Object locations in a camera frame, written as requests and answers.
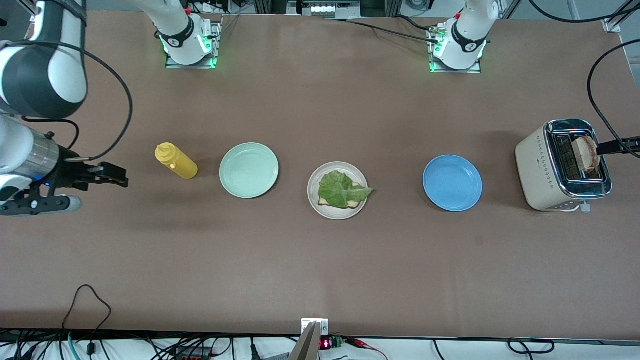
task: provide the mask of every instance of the mustard bottle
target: mustard bottle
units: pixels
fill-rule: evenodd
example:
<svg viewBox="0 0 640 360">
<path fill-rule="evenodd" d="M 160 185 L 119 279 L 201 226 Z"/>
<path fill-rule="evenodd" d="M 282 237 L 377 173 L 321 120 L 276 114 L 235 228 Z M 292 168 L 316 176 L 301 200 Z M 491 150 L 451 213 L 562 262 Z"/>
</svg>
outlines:
<svg viewBox="0 0 640 360">
<path fill-rule="evenodd" d="M 156 159 L 183 179 L 192 179 L 198 173 L 198 165 L 170 142 L 156 147 Z"/>
</svg>

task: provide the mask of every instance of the white plate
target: white plate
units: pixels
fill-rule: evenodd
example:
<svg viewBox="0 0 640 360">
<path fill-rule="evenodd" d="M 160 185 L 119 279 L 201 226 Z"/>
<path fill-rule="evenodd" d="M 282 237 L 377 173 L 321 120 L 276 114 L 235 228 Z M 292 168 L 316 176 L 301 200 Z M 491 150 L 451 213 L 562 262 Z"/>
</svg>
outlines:
<svg viewBox="0 0 640 360">
<path fill-rule="evenodd" d="M 347 176 L 349 176 L 354 183 L 358 183 L 366 188 L 369 187 L 369 185 L 367 185 L 367 180 L 364 178 L 364 175 L 360 170 L 358 170 L 358 168 L 341 161 L 334 161 L 333 163 L 327 163 L 319 167 L 311 175 L 311 179 L 309 179 L 309 185 L 307 186 L 307 195 L 309 196 L 309 202 L 311 203 L 311 206 L 313 206 L 320 215 L 326 218 L 330 218 L 331 220 L 345 220 L 359 213 L 360 210 L 364 208 L 364 204 L 367 203 L 367 199 L 361 202 L 360 205 L 358 205 L 358 207 L 355 209 L 339 209 L 334 208 L 333 206 L 318 205 L 318 202 L 320 201 L 320 196 L 318 196 L 320 181 L 326 174 L 329 174 L 334 170 L 342 172 L 343 174 L 347 174 Z"/>
</svg>

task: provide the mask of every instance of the connector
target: connector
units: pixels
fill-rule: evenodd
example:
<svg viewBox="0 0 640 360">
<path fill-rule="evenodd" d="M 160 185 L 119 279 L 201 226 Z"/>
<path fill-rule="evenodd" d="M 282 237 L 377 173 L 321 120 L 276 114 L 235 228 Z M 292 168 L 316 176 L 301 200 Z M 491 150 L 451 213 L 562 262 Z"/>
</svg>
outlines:
<svg viewBox="0 0 640 360">
<path fill-rule="evenodd" d="M 95 344 L 94 343 L 89 343 L 86 345 L 86 354 L 87 355 L 94 355 L 95 354 Z"/>
<path fill-rule="evenodd" d="M 366 343 L 362 340 L 358 340 L 356 338 L 352 338 L 351 336 L 343 336 L 342 339 L 345 343 L 354 346 L 356 348 L 366 348 Z"/>
<path fill-rule="evenodd" d="M 429 32 L 432 33 L 432 34 L 445 35 L 447 33 L 447 29 L 440 28 L 438 26 L 430 26 L 429 27 Z"/>
<path fill-rule="evenodd" d="M 262 360 L 260 354 L 258 354 L 258 349 L 255 348 L 255 344 L 251 344 L 251 360 Z"/>
</svg>

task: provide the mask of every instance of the toast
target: toast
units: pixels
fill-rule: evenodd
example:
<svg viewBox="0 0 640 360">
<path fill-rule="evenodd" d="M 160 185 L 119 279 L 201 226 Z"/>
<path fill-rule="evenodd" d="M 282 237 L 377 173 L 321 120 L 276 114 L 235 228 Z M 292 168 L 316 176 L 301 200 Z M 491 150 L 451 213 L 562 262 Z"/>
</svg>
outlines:
<svg viewBox="0 0 640 360">
<path fill-rule="evenodd" d="M 600 165 L 598 146 L 590 136 L 581 136 L 571 143 L 578 168 L 591 172 Z"/>
<path fill-rule="evenodd" d="M 358 185 L 360 185 L 360 184 L 358 184 L 358 183 L 353 183 L 353 186 L 358 186 Z M 326 200 L 324 200 L 323 198 L 320 198 L 320 201 L 318 202 L 318 205 L 320 205 L 320 206 L 331 206 L 331 205 L 329 205 L 329 203 L 328 203 Z M 357 202 L 357 201 L 347 201 L 347 208 L 348 208 L 348 209 L 355 209 L 355 208 L 357 208 L 359 205 L 360 205 L 360 203 L 359 203 L 359 202 Z"/>
</svg>

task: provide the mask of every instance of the cream toaster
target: cream toaster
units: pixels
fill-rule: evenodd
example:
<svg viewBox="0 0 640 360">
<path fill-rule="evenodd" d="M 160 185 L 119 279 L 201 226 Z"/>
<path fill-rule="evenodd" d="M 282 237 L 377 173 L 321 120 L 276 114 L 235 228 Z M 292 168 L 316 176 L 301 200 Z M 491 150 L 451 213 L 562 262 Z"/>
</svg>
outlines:
<svg viewBox="0 0 640 360">
<path fill-rule="evenodd" d="M 530 207 L 539 211 L 591 211 L 589 201 L 611 193 L 611 178 L 604 157 L 596 169 L 581 171 L 572 141 L 590 136 L 584 120 L 553 120 L 542 125 L 516 146 L 516 163 L 522 190 Z"/>
</svg>

